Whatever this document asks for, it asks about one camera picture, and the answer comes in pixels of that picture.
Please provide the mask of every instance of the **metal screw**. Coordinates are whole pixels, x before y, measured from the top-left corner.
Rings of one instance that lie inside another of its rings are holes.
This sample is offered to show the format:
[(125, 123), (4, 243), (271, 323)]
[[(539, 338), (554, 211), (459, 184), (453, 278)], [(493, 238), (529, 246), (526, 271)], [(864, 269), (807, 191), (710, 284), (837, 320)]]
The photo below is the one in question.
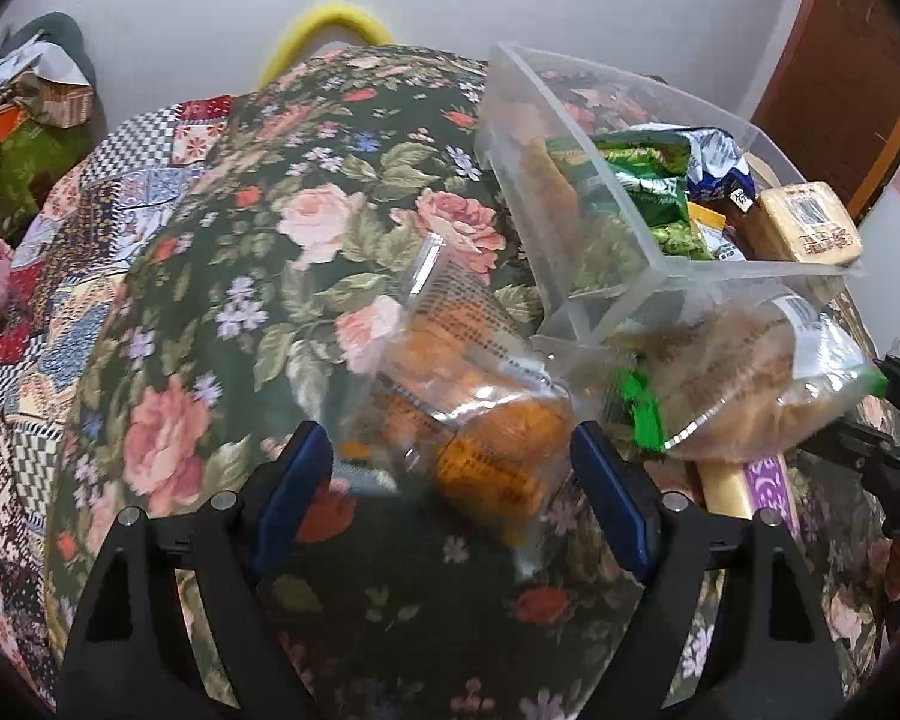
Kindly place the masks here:
[(117, 514), (117, 522), (121, 525), (130, 526), (138, 519), (140, 519), (140, 509), (135, 506), (123, 507), (120, 509), (120, 514)]
[(237, 493), (231, 490), (222, 490), (210, 499), (210, 505), (218, 512), (225, 512), (237, 505)]
[(775, 528), (781, 522), (783, 522), (783, 517), (780, 517), (780, 512), (776, 509), (759, 509), (756, 512), (756, 515), (760, 517), (760, 521), (764, 525), (770, 525), (770, 528)]
[(682, 512), (689, 505), (690, 501), (683, 493), (677, 493), (675, 490), (663, 493), (663, 508), (668, 512)]

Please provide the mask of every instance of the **white wall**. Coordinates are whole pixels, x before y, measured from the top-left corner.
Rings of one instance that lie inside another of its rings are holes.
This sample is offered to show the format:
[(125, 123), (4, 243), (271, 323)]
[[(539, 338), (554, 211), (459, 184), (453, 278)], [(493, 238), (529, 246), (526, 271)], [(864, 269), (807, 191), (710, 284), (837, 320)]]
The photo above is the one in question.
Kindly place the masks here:
[(780, 55), (783, 54), (784, 47), (787, 45), (790, 32), (794, 27), (794, 19), (797, 18), (797, 11), (799, 11), (802, 1), (783, 0), (780, 4), (780, 12), (767, 41), (767, 47), (757, 63), (751, 85), (737, 108), (738, 116), (749, 119), (754, 115), (757, 105), (763, 98), (763, 93), (770, 84), (773, 71), (776, 70), (776, 65), (780, 61)]
[(886, 354), (900, 338), (900, 169), (860, 225), (866, 276), (847, 282), (860, 316)]
[[(50, 10), (73, 16), (114, 127), (174, 101), (250, 90), (286, 24), (314, 1), (13, 0), (0, 25)], [(772, 69), (768, 45), (796, 12), (786, 0), (350, 1), (401, 43), (484, 57), (516, 40), (659, 74), (730, 110), (751, 93), (758, 65)]]

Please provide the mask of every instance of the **door frame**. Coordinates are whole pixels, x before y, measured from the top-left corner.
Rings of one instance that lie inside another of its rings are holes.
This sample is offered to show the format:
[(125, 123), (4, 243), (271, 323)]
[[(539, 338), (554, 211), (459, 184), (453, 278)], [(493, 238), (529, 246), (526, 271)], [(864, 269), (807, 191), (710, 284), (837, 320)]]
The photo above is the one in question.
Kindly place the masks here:
[[(790, 36), (787, 43), (783, 47), (780, 60), (776, 63), (767, 89), (760, 98), (754, 115), (751, 117), (753, 121), (759, 119), (765, 114), (767, 109), (775, 103), (775, 98), (779, 93), (780, 84), (786, 71), (789, 70), (790, 64), (797, 53), (800, 41), (802, 41), (803, 33), (806, 30), (807, 20), (810, 18), (810, 12), (817, 0), (801, 0), (797, 15), (794, 17), (794, 25), (790, 30)], [(879, 155), (877, 156), (871, 168), (866, 173), (864, 180), (854, 192), (850, 199), (847, 199), (847, 212), (854, 221), (860, 223), (866, 211), (868, 211), (874, 201), (877, 199), (880, 191), (885, 184), (892, 178), (893, 169), (900, 162), (900, 115), (893, 125), (890, 137), (884, 143)]]

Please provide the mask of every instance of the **floral tablecloth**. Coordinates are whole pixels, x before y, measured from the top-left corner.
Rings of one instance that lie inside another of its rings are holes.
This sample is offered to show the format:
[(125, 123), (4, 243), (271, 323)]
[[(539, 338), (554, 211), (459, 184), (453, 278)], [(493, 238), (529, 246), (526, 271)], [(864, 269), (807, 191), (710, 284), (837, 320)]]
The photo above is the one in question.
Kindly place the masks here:
[[(192, 511), (274, 459), (303, 418), (333, 433), (353, 375), (397, 322), (399, 276), (422, 235), (447, 237), (533, 332), (533, 277), (472, 153), (483, 79), (479, 62), (370, 47), (317, 57), (234, 100), (206, 171), (122, 281), (67, 420), (47, 528), (58, 656), (122, 506)], [(852, 689), (877, 631), (866, 559), (877, 512), (840, 469), (797, 457), (790, 474)], [(261, 590), (324, 715), (578, 712), (641, 590), (586, 506), (559, 498), (546, 520), (559, 553), (519, 581), (506, 548), (466, 519), (338, 463), (298, 552)], [(718, 584), (701, 589), (674, 697), (701, 674)], [(179, 589), (207, 688), (232, 702), (193, 576)]]

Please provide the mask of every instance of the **transparent plastic bin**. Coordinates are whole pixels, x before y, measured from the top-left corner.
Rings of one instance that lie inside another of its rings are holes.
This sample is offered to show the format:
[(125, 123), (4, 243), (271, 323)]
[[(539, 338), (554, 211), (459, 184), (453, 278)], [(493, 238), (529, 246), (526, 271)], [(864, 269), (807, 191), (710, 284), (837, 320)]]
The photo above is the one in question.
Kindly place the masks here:
[[(596, 104), (587, 107), (588, 101)], [(546, 312), (541, 335), (592, 346), (633, 322), (653, 329), (692, 319), (707, 303), (756, 285), (782, 284), (821, 306), (844, 288), (844, 276), (863, 274), (859, 263), (697, 262), (664, 255), (583, 129), (612, 132), (644, 122), (720, 127), (784, 185), (804, 180), (759, 127), (693, 95), (570, 56), (495, 47), (476, 153), (481, 167), (492, 169), (500, 182), (538, 282)], [(561, 188), (552, 175), (541, 177), (538, 163), (530, 160), (534, 148), (553, 138), (575, 141), (590, 158), (570, 193), (570, 185), (564, 181)], [(599, 226), (605, 215), (597, 218), (594, 199), (618, 215), (619, 223), (612, 228), (615, 246), (601, 288), (581, 292), (575, 287), (581, 255), (595, 236), (607, 237)]]

